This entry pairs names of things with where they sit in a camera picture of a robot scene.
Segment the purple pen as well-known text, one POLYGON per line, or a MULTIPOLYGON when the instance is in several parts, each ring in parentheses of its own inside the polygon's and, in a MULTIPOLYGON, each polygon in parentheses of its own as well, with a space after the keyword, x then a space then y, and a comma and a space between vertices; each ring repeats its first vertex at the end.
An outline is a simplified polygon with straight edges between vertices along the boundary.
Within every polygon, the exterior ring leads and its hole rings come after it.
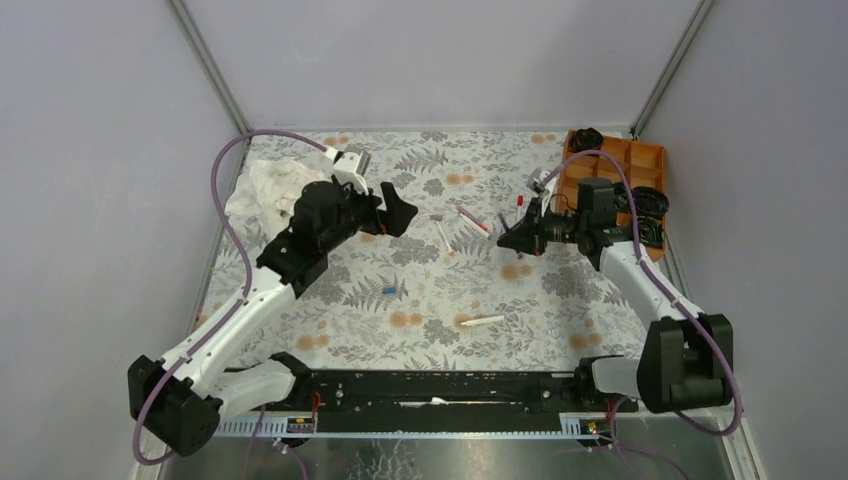
MULTIPOLYGON (((511 231, 511 228, 510 228, 508 222, 506 221, 504 214, 502 212, 498 212, 497 218, 498 218, 498 220, 499 220, 499 222, 502 226, 503 235, 506 235, 507 233, 509 233, 511 231)), ((524 258, 524 254, 522 252, 518 251, 518 250, 516 250, 516 256, 517 256, 518 260, 522 260, 524 258)))

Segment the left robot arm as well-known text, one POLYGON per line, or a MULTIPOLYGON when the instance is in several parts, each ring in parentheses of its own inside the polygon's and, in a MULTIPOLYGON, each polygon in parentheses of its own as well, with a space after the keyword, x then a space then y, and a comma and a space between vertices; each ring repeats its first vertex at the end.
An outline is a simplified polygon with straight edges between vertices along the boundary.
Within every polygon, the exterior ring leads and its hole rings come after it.
POLYGON ((230 306, 153 360, 139 356, 128 369, 132 449, 142 465, 203 447, 219 424, 269 403, 296 411, 310 385, 277 358, 229 371, 231 360, 282 307, 296 301, 327 270, 328 256, 359 232, 402 236, 418 209, 383 182, 380 194, 336 180, 307 184, 293 216, 248 263, 230 306))

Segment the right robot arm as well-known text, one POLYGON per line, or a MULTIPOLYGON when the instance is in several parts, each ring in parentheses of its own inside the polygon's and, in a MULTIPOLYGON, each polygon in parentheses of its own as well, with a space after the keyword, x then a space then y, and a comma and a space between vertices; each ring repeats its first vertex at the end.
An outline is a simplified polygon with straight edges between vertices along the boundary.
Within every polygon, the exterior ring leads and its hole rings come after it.
POLYGON ((733 329, 721 315, 708 315, 662 274, 637 240, 637 229, 617 223, 621 190, 590 177, 578 184, 573 212, 555 213, 534 198, 524 217, 497 240, 498 246, 539 256, 551 243, 573 243, 645 324, 636 359, 608 355, 581 360, 573 386, 575 402, 597 412, 613 395, 638 398, 652 413, 727 405, 737 385, 731 379, 733 329))

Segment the white pen blue tip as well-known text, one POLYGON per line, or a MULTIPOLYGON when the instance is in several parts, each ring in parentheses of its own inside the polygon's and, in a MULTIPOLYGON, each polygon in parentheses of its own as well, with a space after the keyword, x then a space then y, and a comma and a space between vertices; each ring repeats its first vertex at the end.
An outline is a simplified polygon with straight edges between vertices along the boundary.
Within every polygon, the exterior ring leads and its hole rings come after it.
POLYGON ((501 321, 504 321, 504 320, 505 320, 504 315, 497 315, 497 316, 489 316, 489 317, 481 317, 481 318, 464 320, 464 321, 459 322, 458 325, 462 326, 462 327, 474 327, 474 326, 481 326, 481 325, 497 323, 497 322, 501 322, 501 321))

